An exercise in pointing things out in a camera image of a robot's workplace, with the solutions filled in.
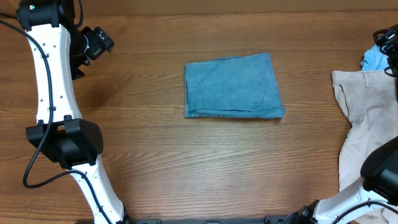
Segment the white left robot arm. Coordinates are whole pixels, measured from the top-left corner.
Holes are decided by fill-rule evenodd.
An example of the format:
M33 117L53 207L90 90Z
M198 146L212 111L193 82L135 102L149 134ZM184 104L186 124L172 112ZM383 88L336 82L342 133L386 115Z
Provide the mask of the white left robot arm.
M73 90L80 67L110 52L113 40L99 27L83 27L73 1L21 1L16 16L37 80L37 123L27 128L28 141L75 179L95 223L129 223L104 169L100 127L82 118Z

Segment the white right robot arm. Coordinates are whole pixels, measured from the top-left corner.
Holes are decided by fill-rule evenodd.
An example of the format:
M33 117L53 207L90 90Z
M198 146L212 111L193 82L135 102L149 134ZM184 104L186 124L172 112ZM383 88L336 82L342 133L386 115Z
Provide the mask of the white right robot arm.
M351 124L339 155L339 192L278 223L397 223L397 26L373 39L360 71L332 73Z

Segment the light blue denim jeans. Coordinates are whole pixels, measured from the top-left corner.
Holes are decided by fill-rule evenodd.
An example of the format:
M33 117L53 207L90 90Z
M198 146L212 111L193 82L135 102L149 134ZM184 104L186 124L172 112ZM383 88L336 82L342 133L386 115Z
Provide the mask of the light blue denim jeans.
M269 53L188 63L184 83L187 118L279 119L285 114Z

